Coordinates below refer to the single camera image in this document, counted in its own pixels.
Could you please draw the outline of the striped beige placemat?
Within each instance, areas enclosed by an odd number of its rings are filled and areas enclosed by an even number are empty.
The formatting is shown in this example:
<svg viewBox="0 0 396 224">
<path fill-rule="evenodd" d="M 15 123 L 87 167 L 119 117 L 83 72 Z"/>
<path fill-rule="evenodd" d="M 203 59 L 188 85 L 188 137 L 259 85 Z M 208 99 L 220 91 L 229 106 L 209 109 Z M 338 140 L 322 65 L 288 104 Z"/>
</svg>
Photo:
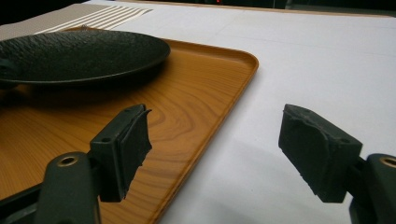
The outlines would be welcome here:
<svg viewBox="0 0 396 224">
<path fill-rule="evenodd" d="M 112 30 L 150 12 L 149 8 L 74 4 L 25 21 L 0 25 L 0 40 L 88 27 Z"/>
</svg>

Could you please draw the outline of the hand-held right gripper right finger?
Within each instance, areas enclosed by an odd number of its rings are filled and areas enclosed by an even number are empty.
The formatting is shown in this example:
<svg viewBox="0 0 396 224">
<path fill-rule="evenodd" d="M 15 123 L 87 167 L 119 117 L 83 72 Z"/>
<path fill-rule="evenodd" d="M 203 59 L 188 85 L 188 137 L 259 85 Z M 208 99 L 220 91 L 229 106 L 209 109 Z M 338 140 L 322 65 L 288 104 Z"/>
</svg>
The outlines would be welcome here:
<svg viewBox="0 0 396 224">
<path fill-rule="evenodd" d="M 307 108 L 286 104 L 278 146 L 323 202 L 345 199 L 347 170 L 361 153 L 359 140 Z"/>
</svg>

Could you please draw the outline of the white table sheet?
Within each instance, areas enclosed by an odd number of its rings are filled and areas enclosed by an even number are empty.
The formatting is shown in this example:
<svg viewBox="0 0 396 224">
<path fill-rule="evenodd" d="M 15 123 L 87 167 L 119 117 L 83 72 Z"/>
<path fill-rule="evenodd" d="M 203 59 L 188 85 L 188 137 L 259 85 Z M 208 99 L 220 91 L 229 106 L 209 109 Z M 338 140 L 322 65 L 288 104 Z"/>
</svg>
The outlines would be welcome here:
<svg viewBox="0 0 396 224">
<path fill-rule="evenodd" d="M 146 3 L 127 31 L 252 53 L 260 66 L 161 224 L 350 224 L 277 145 L 283 107 L 396 155 L 396 18 Z"/>
</svg>

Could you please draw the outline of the dark textured round plate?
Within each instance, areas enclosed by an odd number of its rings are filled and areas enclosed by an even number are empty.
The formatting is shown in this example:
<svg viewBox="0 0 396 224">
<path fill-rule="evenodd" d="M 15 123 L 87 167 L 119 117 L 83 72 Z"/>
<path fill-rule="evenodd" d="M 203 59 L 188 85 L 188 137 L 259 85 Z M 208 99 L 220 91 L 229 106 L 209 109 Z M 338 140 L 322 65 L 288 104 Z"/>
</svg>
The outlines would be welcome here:
<svg viewBox="0 0 396 224">
<path fill-rule="evenodd" d="M 0 90 L 19 85 L 78 85 L 140 73 L 170 54 L 160 38 L 85 30 L 0 41 Z"/>
</svg>

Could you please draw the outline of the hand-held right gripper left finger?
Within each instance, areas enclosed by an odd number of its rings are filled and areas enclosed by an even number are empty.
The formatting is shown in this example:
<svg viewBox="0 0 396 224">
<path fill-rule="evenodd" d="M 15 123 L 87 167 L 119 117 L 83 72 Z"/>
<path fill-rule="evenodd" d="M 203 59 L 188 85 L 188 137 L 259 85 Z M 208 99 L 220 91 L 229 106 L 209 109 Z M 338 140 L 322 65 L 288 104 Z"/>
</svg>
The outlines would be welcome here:
<svg viewBox="0 0 396 224">
<path fill-rule="evenodd" d="M 102 202 L 119 203 L 151 150 L 145 105 L 127 107 L 90 142 L 89 158 L 99 179 Z"/>
</svg>

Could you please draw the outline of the brown wooden tray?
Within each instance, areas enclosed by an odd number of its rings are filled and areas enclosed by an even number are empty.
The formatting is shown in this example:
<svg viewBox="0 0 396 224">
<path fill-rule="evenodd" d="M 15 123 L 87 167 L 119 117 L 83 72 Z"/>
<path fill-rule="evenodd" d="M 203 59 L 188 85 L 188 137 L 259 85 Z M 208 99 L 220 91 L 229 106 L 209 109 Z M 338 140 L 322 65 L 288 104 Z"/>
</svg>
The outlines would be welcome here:
<svg viewBox="0 0 396 224">
<path fill-rule="evenodd" d="M 169 57 L 142 75 L 0 90 L 0 200 L 40 183 L 53 158 L 88 151 L 123 108 L 144 104 L 152 149 L 125 200 L 100 208 L 103 224 L 158 222 L 259 66 L 241 50 L 169 45 Z"/>
</svg>

